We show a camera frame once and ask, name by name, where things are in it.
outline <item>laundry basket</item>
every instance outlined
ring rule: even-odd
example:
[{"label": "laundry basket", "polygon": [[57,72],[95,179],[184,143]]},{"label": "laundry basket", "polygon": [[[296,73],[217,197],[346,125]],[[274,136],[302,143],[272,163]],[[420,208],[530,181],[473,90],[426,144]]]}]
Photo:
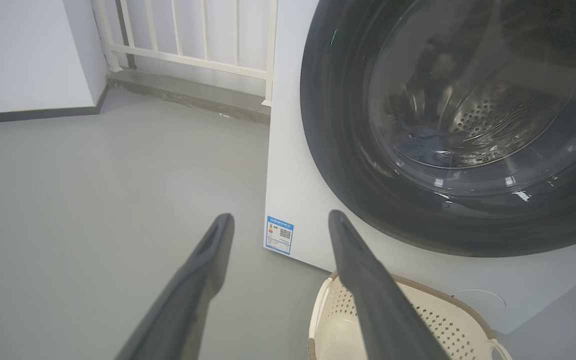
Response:
[{"label": "laundry basket", "polygon": [[[451,360],[491,360],[495,350],[503,360],[512,360],[468,305],[406,278],[393,278]],[[353,295],[336,273],[318,292],[308,337],[309,360],[368,359]]]}]

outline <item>floor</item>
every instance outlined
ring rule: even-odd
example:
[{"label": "floor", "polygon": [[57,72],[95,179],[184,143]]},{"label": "floor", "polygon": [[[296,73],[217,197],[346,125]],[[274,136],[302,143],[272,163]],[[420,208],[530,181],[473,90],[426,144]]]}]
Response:
[{"label": "floor", "polygon": [[294,360],[325,271],[262,248],[268,126],[111,89],[0,123],[0,360],[115,357],[213,219],[226,282],[201,359]]}]

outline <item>washing machine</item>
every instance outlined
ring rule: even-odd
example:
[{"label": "washing machine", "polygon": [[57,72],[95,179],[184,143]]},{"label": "washing machine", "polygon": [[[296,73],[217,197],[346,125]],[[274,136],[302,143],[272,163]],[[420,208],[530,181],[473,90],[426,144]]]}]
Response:
[{"label": "washing machine", "polygon": [[509,333],[576,285],[576,1],[281,0],[263,246],[393,274]]}]

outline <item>white metal railing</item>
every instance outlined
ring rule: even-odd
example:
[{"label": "white metal railing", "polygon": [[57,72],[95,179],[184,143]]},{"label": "white metal railing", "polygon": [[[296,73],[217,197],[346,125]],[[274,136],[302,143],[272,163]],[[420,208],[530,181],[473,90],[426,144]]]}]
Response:
[{"label": "white metal railing", "polygon": [[206,12],[206,0],[201,1],[201,34],[203,36],[203,59],[184,55],[184,50],[181,41],[180,29],[178,26],[179,19],[176,11],[176,0],[171,0],[172,18],[174,26],[174,39],[176,40],[176,54],[163,52],[159,50],[157,41],[157,32],[155,30],[155,22],[153,17],[153,0],[144,0],[146,7],[146,22],[148,24],[148,32],[150,35],[151,48],[142,48],[135,46],[135,39],[133,36],[133,28],[131,26],[130,16],[128,15],[128,5],[126,0],[120,0],[121,9],[123,13],[123,22],[128,38],[128,45],[118,44],[114,42],[112,29],[110,27],[110,20],[108,18],[108,11],[104,0],[93,0],[94,10],[98,14],[98,21],[100,21],[100,35],[103,42],[103,52],[105,53],[108,65],[111,71],[121,71],[119,60],[115,53],[132,54],[140,57],[150,57],[154,59],[167,60],[179,64],[186,64],[190,66],[197,66],[199,68],[212,69],[217,71],[225,71],[226,73],[233,73],[237,75],[249,76],[250,78],[257,78],[265,80],[265,100],[262,105],[270,107],[273,95],[273,75],[275,64],[275,35],[277,30],[277,2],[278,0],[269,1],[268,13],[268,38],[267,38],[267,53],[265,70],[256,68],[249,68],[240,66],[240,22],[239,22],[239,9],[240,0],[233,0],[235,3],[234,11],[234,35],[233,41],[235,43],[234,64],[221,63],[210,60],[208,52],[209,41],[206,36],[206,23],[208,22]]}]

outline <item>round glass door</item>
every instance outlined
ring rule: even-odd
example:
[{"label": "round glass door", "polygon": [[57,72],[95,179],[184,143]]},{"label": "round glass door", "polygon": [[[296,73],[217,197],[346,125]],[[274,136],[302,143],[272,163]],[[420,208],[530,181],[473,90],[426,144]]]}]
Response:
[{"label": "round glass door", "polygon": [[395,239],[576,243],[576,1],[322,0],[301,107],[327,184]]}]

